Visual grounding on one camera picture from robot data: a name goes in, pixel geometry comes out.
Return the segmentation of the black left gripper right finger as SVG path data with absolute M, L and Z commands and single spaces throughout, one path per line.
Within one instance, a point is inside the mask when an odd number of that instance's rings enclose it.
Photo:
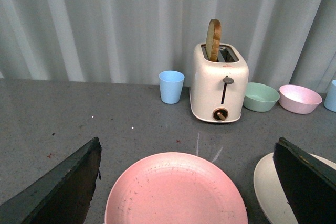
M 273 162 L 298 223 L 335 223 L 335 169 L 284 137 Z

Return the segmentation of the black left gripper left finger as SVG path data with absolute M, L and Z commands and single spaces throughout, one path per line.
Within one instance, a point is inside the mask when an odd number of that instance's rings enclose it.
M 1 205 L 1 223 L 84 223 L 100 178 L 102 147 L 94 137 Z

